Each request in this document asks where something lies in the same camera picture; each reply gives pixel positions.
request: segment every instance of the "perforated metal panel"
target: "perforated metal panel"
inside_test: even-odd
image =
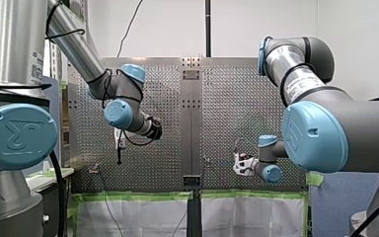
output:
[[[258,76],[256,59],[207,58],[202,60],[201,166],[205,189],[257,189],[298,191],[305,187],[304,173],[288,159],[280,159],[283,178],[277,184],[259,177],[237,176],[232,166],[234,143],[240,151],[256,155],[258,137],[281,138],[284,106],[277,89]]]
[[[105,60],[105,65],[114,71],[123,63],[145,68],[141,108],[161,118],[164,130],[162,139],[149,146],[129,144],[122,152],[120,166],[116,163],[114,129],[103,118],[101,102],[90,99],[87,85],[76,72],[72,73],[70,150],[72,164],[80,164],[74,175],[74,192],[181,191],[183,174],[203,174],[204,189],[300,191],[305,187],[304,173],[288,160],[279,161],[283,179],[278,184],[264,183],[258,177],[238,177],[232,170],[237,138],[245,138],[241,150],[255,155],[259,135],[280,137],[284,107],[277,90],[258,76],[257,60],[202,58],[201,67],[196,60],[196,68],[183,64],[187,60]],[[200,70],[200,77],[183,79],[183,71],[187,70]],[[90,174],[88,168],[97,163],[101,174]]]
[[[124,63],[139,64],[146,70],[141,109],[148,115],[161,118],[162,139],[145,147],[128,144],[121,152],[122,164],[117,165],[114,129],[104,120],[102,103],[88,96],[86,83],[75,73],[77,100],[74,102],[76,109],[73,108],[71,113],[77,115],[77,132],[74,133],[82,168],[75,174],[74,191],[181,191],[180,59],[106,60],[106,66],[113,72]],[[144,138],[130,139],[147,142]],[[97,163],[101,166],[101,174],[89,174],[88,167]]]

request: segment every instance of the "white cloth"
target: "white cloth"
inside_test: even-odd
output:
[[[109,200],[124,237],[172,237],[187,213],[186,200]],[[203,237],[303,237],[304,199],[204,198]],[[121,236],[102,201],[79,204],[78,237]],[[187,236],[185,217],[174,237]]]

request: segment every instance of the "cable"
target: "cable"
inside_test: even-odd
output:
[[[175,228],[174,233],[172,234],[172,237],[175,237],[175,234],[177,233],[178,228],[180,228],[180,225],[183,223],[184,219],[186,218],[187,213],[188,213],[188,211],[186,211],[186,213],[184,213],[183,218],[181,218],[180,222],[177,225],[177,228]]]
[[[111,85],[112,80],[113,80],[113,72],[109,69],[107,69],[107,72],[109,73],[109,79],[106,80],[106,84],[104,85],[104,95],[103,95],[103,99],[101,100],[101,107],[103,109],[106,108],[106,99],[112,99],[112,97],[109,94],[109,86]]]
[[[68,207],[68,204],[69,204],[69,194],[70,194],[70,186],[71,186],[71,183],[72,183],[72,180],[70,178],[68,178],[66,180],[66,186],[67,186],[67,191],[66,191],[66,199],[65,199],[65,202],[64,202],[64,211],[65,211],[65,230],[67,230],[67,207]]]
[[[122,133],[124,132],[124,130],[121,130],[119,132],[119,137],[118,137],[118,143],[116,144],[116,158],[117,158],[117,165],[121,165],[122,162],[121,162],[121,137],[122,137]]]
[[[0,85],[0,90],[16,90],[16,89],[42,89],[46,90],[51,87],[51,84],[41,84],[36,86],[11,86],[11,85]]]
[[[125,139],[127,139],[128,142],[130,142],[131,144],[133,144],[135,146],[147,146],[147,145],[149,145],[150,143],[152,143],[155,140],[155,139],[151,139],[150,141],[141,144],[141,143],[135,143],[134,141],[130,140],[130,138],[128,138],[128,136],[127,136],[127,132],[124,133],[124,136],[125,136]]]
[[[54,6],[51,8],[50,13],[48,14],[47,20],[45,21],[45,34],[47,35],[47,37],[45,38],[46,40],[52,41],[54,39],[66,37],[75,33],[80,33],[81,35],[84,35],[86,33],[84,29],[77,29],[71,32],[67,32],[67,33],[63,33],[63,34],[59,34],[55,36],[50,36],[48,34],[48,31],[50,29],[51,19],[53,18],[54,13],[56,12],[57,8],[61,5],[63,5],[63,3],[61,1],[57,1],[56,4],[54,4]]]
[[[56,174],[56,182],[57,182],[57,191],[58,191],[58,201],[59,201],[59,222],[58,222],[58,230],[57,236],[64,236],[64,222],[66,218],[66,211],[64,209],[64,184],[63,184],[63,176],[61,175],[61,169],[57,161],[56,154],[54,151],[50,153],[50,160],[54,167],[54,173]]]
[[[115,220],[114,215],[113,215],[113,213],[112,213],[112,211],[111,211],[111,209],[110,209],[109,202],[107,201],[107,195],[108,195],[108,192],[107,192],[107,183],[106,183],[106,180],[104,179],[103,174],[101,174],[101,170],[100,170],[100,173],[99,173],[99,174],[100,174],[100,177],[101,177],[101,181],[103,182],[103,186],[104,186],[104,191],[105,191],[104,199],[105,199],[105,201],[106,201],[107,209],[108,209],[108,211],[109,211],[109,213],[110,213],[110,216],[111,216],[113,222],[115,222],[115,225],[116,225],[116,228],[118,229],[119,234],[121,235],[121,237],[124,237],[124,235],[122,234],[122,230],[121,230],[121,228],[119,227],[119,224],[118,224],[118,222]]]
[[[56,12],[57,8],[62,5],[63,3],[59,0],[54,4],[54,6],[51,8],[50,12],[48,13],[47,20],[45,20],[45,34],[48,35],[48,30],[50,29],[50,22],[53,18],[54,13]]]
[[[60,34],[60,35],[46,37],[45,39],[46,40],[54,40],[54,39],[66,37],[66,36],[69,36],[69,35],[72,35],[72,34],[75,34],[75,33],[80,33],[81,35],[84,35],[86,32],[83,29],[76,29],[76,30],[68,32],[68,33],[63,33],[63,34]]]
[[[379,207],[374,210],[370,214],[370,216],[367,217],[367,219],[350,235],[350,237],[359,237],[359,234],[367,228],[367,226],[379,215]]]
[[[125,35],[124,35],[124,37],[122,38],[121,43],[120,43],[120,45],[119,45],[119,51],[118,51],[118,54],[116,55],[116,57],[119,57],[119,55],[121,54],[121,51],[122,51],[122,44],[124,43],[125,39],[126,39],[127,36],[128,36],[128,32],[130,31],[131,24],[133,24],[133,22],[134,22],[134,18],[136,17],[137,12],[138,12],[138,9],[140,8],[140,5],[141,5],[142,2],[143,2],[143,0],[140,0],[140,2],[137,4],[136,10],[134,11],[134,14],[133,14],[133,17],[131,18],[131,21],[130,21],[130,23],[128,24],[127,31],[125,32]]]

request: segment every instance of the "sticker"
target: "sticker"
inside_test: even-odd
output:
[[[301,77],[288,84],[286,93],[290,101],[293,102],[306,91],[323,86],[325,86],[325,84],[315,74],[303,73]]]
[[[43,66],[43,56],[41,53],[33,52],[31,66],[32,66],[31,81],[32,83],[36,85],[40,85],[41,80],[42,80],[42,66]]]

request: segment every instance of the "white wall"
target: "white wall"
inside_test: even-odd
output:
[[[138,0],[88,0],[88,23],[101,57],[117,55]],[[204,52],[203,0],[143,1],[121,56],[183,56]]]
[[[101,57],[116,56],[138,0],[88,0]],[[317,0],[212,0],[212,56],[258,57],[266,36],[315,36]],[[143,1],[121,56],[205,55],[204,0]]]
[[[318,37],[335,56],[332,85],[357,100],[379,97],[379,0],[320,0]]]
[[[212,0],[211,54],[258,57],[265,37],[315,36],[317,6],[315,0]]]

